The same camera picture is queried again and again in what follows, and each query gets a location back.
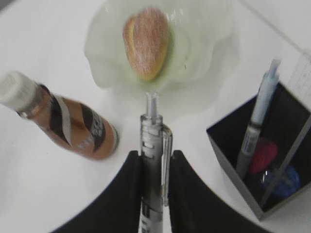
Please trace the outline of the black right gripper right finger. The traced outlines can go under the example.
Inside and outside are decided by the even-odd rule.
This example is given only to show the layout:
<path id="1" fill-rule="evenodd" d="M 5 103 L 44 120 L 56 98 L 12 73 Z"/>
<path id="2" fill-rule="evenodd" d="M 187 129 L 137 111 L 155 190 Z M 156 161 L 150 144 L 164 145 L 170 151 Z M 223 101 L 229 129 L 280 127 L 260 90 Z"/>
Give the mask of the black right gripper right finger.
<path id="1" fill-rule="evenodd" d="M 169 210 L 173 233 L 265 233 L 221 200 L 196 174 L 184 154 L 170 158 Z"/>

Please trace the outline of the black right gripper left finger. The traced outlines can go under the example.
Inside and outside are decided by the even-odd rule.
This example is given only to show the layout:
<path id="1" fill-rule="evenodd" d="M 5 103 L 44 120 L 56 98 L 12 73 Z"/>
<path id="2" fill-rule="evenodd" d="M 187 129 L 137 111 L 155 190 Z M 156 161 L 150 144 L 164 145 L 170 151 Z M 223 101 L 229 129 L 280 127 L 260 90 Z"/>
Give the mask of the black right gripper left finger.
<path id="1" fill-rule="evenodd" d="M 108 187 L 55 233 L 137 233 L 142 193 L 142 159 L 128 156 Z"/>

